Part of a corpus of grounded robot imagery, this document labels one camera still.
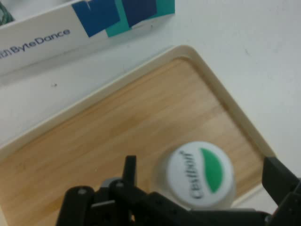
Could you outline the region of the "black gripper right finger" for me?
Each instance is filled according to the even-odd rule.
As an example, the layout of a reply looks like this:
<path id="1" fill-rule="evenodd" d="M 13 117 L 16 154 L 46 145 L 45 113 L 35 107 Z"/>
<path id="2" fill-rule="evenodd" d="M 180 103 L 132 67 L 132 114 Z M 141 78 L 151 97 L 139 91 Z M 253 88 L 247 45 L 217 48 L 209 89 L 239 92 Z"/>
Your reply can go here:
<path id="1" fill-rule="evenodd" d="M 301 224 L 301 179 L 278 158 L 266 157 L 262 185 L 277 209 L 267 220 L 268 226 L 299 226 Z"/>

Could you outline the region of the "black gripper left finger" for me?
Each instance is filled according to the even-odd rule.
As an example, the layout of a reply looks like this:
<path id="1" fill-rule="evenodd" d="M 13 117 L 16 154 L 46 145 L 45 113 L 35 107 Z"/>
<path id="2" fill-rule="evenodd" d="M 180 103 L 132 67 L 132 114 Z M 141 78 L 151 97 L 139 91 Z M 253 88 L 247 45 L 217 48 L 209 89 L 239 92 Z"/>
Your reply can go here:
<path id="1" fill-rule="evenodd" d="M 189 212 L 158 193 L 136 186 L 136 156 L 125 158 L 122 177 L 97 191 L 69 189 L 60 210 L 62 226 L 187 226 Z"/>

